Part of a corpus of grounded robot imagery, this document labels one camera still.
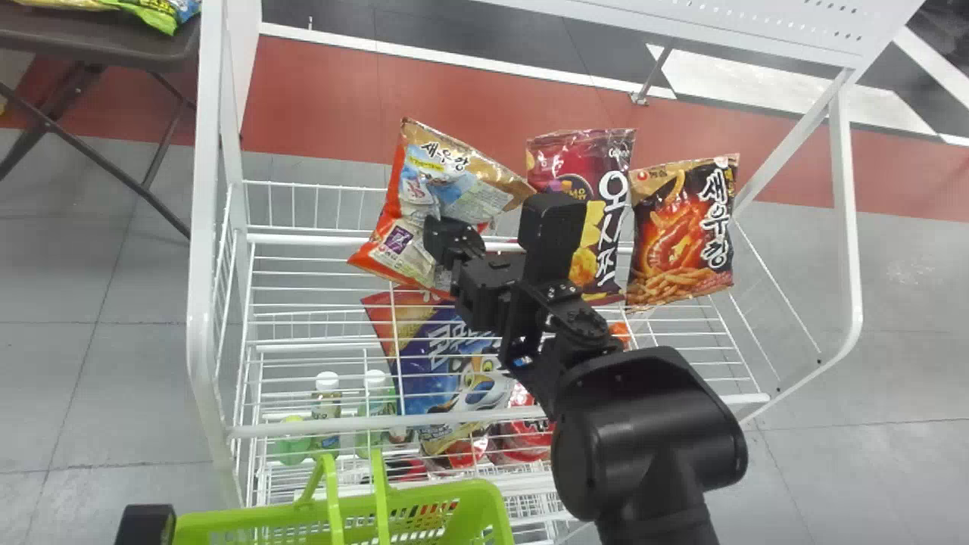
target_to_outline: snack bag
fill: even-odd
[[[14,0],[23,6],[38,8],[55,8],[58,10],[85,10],[88,12],[103,12],[113,10],[112,6],[105,6],[98,0]]]
[[[535,398],[521,384],[512,389],[509,406],[534,405]],[[487,456],[495,465],[528,464],[548,460],[555,423],[548,418],[513,420],[491,427]]]
[[[609,325],[609,333],[613,337],[618,338],[622,341],[622,349],[629,350],[629,341],[633,339],[633,336],[629,333],[629,327],[623,322],[614,322]]]
[[[377,227],[347,263],[447,294],[451,272],[437,267],[424,249],[424,219],[445,216],[483,230],[533,193],[520,176],[474,147],[405,117]]]
[[[138,16],[142,21],[173,36],[178,25],[199,12],[201,0],[98,0]]]
[[[396,315],[391,292],[360,302],[388,358],[391,375],[400,376],[404,414],[474,411],[508,403],[515,382],[502,372],[495,342],[482,338],[488,334],[469,331],[452,305],[429,292],[405,289],[393,291]],[[418,441],[425,456],[443,457],[440,467],[473,465],[484,455],[484,447],[480,453],[473,447],[488,424],[422,426],[417,428]]]
[[[667,163],[630,173],[636,241],[626,303],[662,305],[734,285],[739,155]]]
[[[540,192],[566,192],[588,203],[569,279],[593,305],[620,301],[615,280],[619,227],[629,201],[635,129],[560,131],[526,144],[528,183]]]
[[[485,430],[473,430],[471,436],[452,442],[436,456],[427,454],[421,444],[421,458],[430,473],[449,474],[456,470],[474,468],[485,457],[488,438]]]

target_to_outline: green bottle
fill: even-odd
[[[335,372],[325,370],[316,375],[316,392],[313,392],[313,405],[310,408],[313,420],[339,418],[340,397],[340,377]],[[339,433],[314,437],[314,442],[316,449],[330,451],[333,456],[339,455]]]
[[[291,415],[283,422],[302,422],[301,416]],[[283,465],[299,465],[309,456],[313,447],[313,438],[309,436],[284,435],[272,443],[272,454]]]
[[[366,382],[369,401],[364,401],[359,405],[357,416],[396,415],[397,390],[393,387],[388,375],[379,369],[371,369],[366,372],[364,381]],[[357,432],[354,440],[357,456],[361,458],[370,458],[370,449],[373,447],[384,448],[385,445],[397,442],[391,440],[391,433],[387,430]]]

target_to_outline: green shopping basket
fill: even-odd
[[[336,463],[327,453],[293,504],[183,515],[174,523],[172,544],[514,545],[505,502],[490,482],[472,479],[397,490],[387,481],[379,449],[370,461],[373,495],[338,497]],[[321,480],[327,498],[316,500],[313,493]],[[119,541],[124,526],[122,520]]]

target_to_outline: white bottle cap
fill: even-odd
[[[332,392],[340,387],[340,377],[331,370],[325,370],[316,375],[316,391]]]
[[[367,388],[377,388],[387,382],[387,374],[379,369],[369,369],[366,372]]]

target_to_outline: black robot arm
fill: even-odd
[[[472,226],[448,218],[428,217],[423,241],[452,271],[468,327],[501,336],[499,359],[555,422],[566,508],[607,545],[715,544],[703,493],[743,476],[743,433],[679,352],[624,352],[568,280],[584,217],[584,203],[539,194],[522,208],[524,253],[488,255]]]

